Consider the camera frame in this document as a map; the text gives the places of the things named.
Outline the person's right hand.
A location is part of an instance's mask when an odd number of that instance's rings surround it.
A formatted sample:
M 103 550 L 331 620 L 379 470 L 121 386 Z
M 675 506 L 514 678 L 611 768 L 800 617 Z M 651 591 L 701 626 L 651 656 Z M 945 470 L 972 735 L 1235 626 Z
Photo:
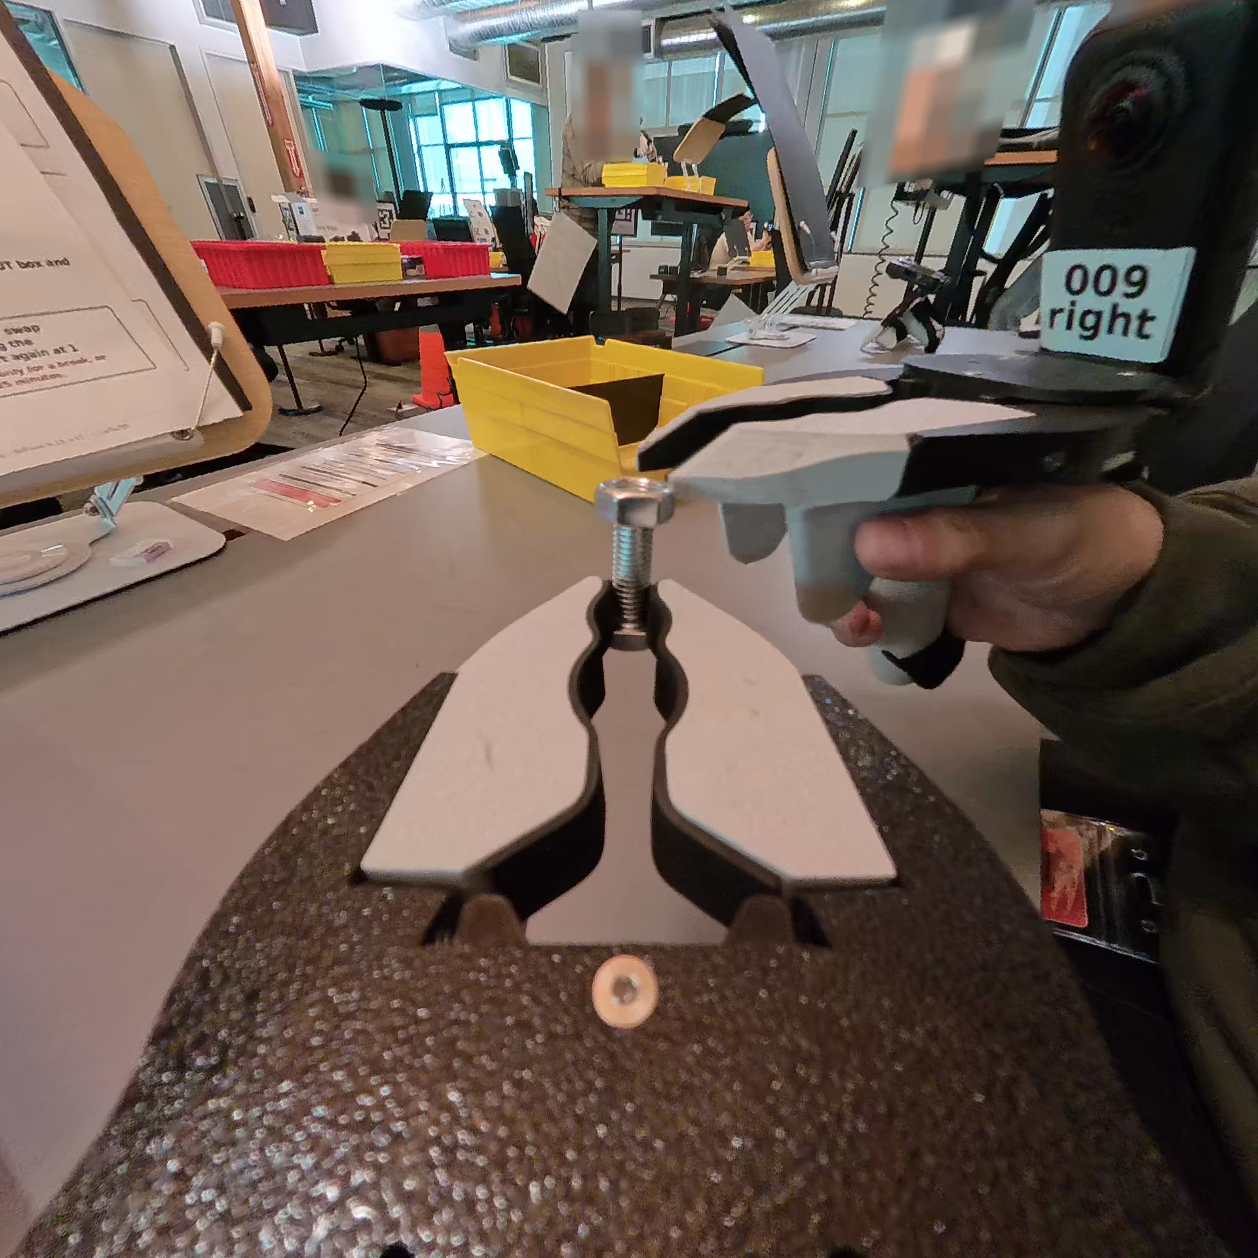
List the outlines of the person's right hand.
M 1119 485 L 1008 487 L 963 508 L 884 514 L 854 538 L 896 583 L 946 583 L 946 627 L 1012 653 L 1068 650 L 1102 632 L 1153 572 L 1158 508 Z

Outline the red-label laminated sheet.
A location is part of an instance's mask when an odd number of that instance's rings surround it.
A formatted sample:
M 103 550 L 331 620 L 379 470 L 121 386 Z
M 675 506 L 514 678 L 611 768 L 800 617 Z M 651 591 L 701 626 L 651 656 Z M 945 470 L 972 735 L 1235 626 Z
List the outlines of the red-label laminated sheet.
M 250 464 L 238 476 L 177 496 L 175 503 L 276 541 L 293 541 L 481 457 L 463 437 L 394 422 L 337 445 L 301 449 L 274 464 Z

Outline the steel hex nut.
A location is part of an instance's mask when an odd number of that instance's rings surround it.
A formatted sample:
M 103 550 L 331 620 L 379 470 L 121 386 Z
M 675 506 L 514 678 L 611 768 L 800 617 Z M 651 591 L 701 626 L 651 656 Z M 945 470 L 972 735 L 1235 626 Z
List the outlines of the steel hex nut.
M 614 527 L 654 530 L 672 518 L 675 496 L 663 481 L 621 476 L 601 482 L 593 505 L 598 515 Z

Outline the red plastic bin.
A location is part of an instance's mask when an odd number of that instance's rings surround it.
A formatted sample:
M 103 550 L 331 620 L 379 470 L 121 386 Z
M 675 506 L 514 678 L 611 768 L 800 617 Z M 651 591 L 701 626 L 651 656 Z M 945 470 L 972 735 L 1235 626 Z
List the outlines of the red plastic bin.
M 332 283 L 319 243 L 192 241 L 220 289 L 304 289 Z
M 403 274 L 416 278 L 467 278 L 493 274 L 491 249 L 473 241 L 401 241 Z

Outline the silver ventilation ducts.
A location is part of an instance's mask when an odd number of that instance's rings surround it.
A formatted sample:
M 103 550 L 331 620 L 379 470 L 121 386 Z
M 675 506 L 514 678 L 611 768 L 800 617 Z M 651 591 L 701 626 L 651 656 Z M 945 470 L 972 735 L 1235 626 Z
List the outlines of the silver ventilation ducts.
M 409 21 L 440 21 L 448 46 L 470 54 L 488 45 L 554 42 L 575 34 L 586 12 L 635 15 L 647 30 L 648 58 L 671 60 L 723 49 L 716 21 L 743 21 L 776 42 L 858 34 L 879 27 L 879 1 L 412 1 Z

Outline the printed instruction sheet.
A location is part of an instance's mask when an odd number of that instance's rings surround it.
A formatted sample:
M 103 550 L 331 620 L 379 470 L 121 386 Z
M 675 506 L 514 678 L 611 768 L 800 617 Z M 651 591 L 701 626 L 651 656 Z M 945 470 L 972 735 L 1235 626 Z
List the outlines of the printed instruction sheet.
M 1 49 L 1 469 L 49 478 L 247 413 L 105 151 L 12 16 Z

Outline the steel bolt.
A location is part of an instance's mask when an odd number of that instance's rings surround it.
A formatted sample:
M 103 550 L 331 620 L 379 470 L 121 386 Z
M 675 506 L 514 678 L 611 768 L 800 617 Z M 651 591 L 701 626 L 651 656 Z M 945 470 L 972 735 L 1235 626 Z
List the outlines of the steel bolt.
M 641 651 L 650 647 L 650 591 L 654 530 L 648 526 L 612 524 L 609 584 L 618 602 L 618 624 L 611 647 Z

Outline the black floor lamp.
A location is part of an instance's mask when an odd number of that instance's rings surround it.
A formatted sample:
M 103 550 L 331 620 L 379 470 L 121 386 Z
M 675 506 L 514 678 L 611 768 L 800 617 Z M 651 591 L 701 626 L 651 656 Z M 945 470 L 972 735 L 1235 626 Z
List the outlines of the black floor lamp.
M 367 111 L 374 112 L 382 120 L 382 135 L 383 135 L 383 142 L 385 142 L 385 150 L 386 150 L 386 157 L 388 157 L 388 169 L 389 169 L 391 181 L 394 184 L 392 186 L 394 201 L 395 201 L 395 208 L 400 210 L 401 208 L 401 199 L 403 199 L 403 195 L 404 195 L 404 186 L 403 186 L 400 169 L 398 169 L 398 157 L 397 157 L 397 150 L 395 150 L 395 144 L 394 144 L 391 118 L 392 118 L 392 115 L 400 114 L 404 109 L 404 105 L 400 100 L 389 99 L 389 97 L 362 97 L 362 99 L 359 99 L 359 105 L 365 112 Z

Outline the grey tilted board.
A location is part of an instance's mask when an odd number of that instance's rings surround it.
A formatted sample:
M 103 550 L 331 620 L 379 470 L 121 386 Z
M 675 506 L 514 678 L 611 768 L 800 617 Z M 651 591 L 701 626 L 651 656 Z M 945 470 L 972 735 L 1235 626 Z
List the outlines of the grey tilted board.
M 554 214 L 541 240 L 527 290 L 566 316 L 596 247 L 595 237 L 569 214 Z

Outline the grey desk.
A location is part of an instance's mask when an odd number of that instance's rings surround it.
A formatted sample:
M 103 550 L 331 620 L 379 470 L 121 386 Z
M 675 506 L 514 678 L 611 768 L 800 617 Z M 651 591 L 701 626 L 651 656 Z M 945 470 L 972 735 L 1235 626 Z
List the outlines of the grey desk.
M 3 1255 L 112 1111 L 184 957 L 287 813 L 442 671 L 608 572 L 584 500 L 496 458 L 298 539 L 219 556 L 3 638 Z M 795 606 L 785 547 L 726 551 L 681 503 L 654 574 L 822 675 L 975 822 L 1039 906 L 1039 729 L 967 650 L 943 687 L 888 686 Z M 657 875 L 651 660 L 612 651 L 595 719 L 608 828 L 536 942 L 714 942 Z

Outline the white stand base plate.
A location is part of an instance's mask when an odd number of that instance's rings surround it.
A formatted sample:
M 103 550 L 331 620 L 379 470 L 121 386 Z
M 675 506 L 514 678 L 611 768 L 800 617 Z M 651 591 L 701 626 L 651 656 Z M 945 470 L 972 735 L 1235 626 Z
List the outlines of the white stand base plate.
M 180 572 L 226 548 L 220 530 L 136 497 L 123 506 L 115 530 L 94 545 L 87 544 L 84 524 L 78 511 L 3 532 L 3 633 Z M 175 554 L 144 571 L 111 565 L 112 556 L 148 539 L 171 541 Z

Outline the wooden standing desk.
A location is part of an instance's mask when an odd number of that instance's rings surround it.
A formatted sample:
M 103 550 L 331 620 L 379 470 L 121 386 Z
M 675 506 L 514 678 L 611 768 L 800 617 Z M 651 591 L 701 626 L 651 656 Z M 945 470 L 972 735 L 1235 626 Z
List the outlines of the wooden standing desk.
M 611 219 L 621 210 L 639 210 L 648 220 L 662 220 L 683 228 L 681 259 L 677 278 L 674 331 L 690 335 L 699 329 L 698 281 L 692 278 L 693 249 L 699 226 L 723 226 L 749 210 L 749 202 L 695 193 L 666 186 L 638 187 L 547 187 L 545 195 L 560 202 L 571 202 L 599 216 L 596 232 L 598 310 L 609 308 L 611 298 Z

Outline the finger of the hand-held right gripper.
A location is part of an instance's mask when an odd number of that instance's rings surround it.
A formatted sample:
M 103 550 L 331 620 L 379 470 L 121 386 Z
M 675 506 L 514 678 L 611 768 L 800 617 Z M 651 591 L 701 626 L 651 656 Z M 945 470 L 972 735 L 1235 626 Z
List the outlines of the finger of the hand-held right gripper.
M 969 505 L 981 485 L 975 442 L 1024 436 L 1035 421 L 1029 410 L 978 401 L 744 421 L 678 460 L 666 479 L 680 496 L 717 503 L 731 557 L 753 563 L 809 511 Z
M 657 427 L 639 442 L 636 469 L 641 473 L 668 472 L 741 422 L 848 415 L 891 398 L 888 382 L 858 376 L 744 388 L 695 403 Z

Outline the orange traffic cone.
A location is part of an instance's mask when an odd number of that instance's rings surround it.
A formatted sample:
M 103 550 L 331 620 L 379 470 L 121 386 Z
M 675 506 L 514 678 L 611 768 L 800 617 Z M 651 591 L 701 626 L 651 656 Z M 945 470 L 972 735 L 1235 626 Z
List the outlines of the orange traffic cone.
M 460 401 L 446 355 L 445 328 L 425 325 L 418 331 L 419 386 L 413 404 L 424 412 L 443 410 Z

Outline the black bin divider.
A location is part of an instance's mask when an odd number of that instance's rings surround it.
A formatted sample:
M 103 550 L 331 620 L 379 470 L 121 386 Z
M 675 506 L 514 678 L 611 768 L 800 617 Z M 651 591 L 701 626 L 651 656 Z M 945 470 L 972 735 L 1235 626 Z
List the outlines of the black bin divider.
M 665 379 L 662 373 L 651 373 L 575 385 L 572 391 L 605 401 L 617 445 L 636 446 L 659 425 Z

